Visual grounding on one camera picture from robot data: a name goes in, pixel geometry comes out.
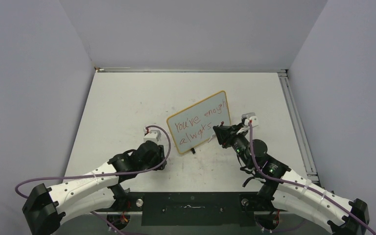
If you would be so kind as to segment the yellow framed whiteboard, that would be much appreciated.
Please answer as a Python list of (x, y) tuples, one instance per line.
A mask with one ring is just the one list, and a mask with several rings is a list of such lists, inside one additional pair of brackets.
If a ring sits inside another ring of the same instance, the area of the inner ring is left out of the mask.
[(219, 91), (167, 118), (177, 152), (185, 154), (210, 140), (213, 127), (231, 125), (227, 95)]

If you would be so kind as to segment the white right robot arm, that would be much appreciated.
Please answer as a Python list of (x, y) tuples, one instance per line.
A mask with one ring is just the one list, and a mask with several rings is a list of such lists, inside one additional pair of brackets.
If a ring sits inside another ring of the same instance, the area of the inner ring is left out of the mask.
[(325, 229), (332, 235), (364, 235), (368, 231), (368, 205), (361, 199), (340, 197), (299, 175), (267, 153), (262, 140), (246, 138), (253, 131), (244, 124), (217, 125), (214, 134), (222, 148), (232, 148), (243, 162), (241, 171), (262, 182), (257, 193), (264, 210), (278, 209), (294, 213)]

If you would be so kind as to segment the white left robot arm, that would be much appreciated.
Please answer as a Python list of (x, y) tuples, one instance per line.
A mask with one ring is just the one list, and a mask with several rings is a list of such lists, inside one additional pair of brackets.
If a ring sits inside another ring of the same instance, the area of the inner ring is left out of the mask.
[(153, 141), (116, 154), (85, 175), (46, 187), (35, 186), (22, 208), (33, 235), (51, 235), (80, 215), (96, 210), (120, 211), (128, 206), (121, 183), (149, 170), (163, 170), (170, 152)]

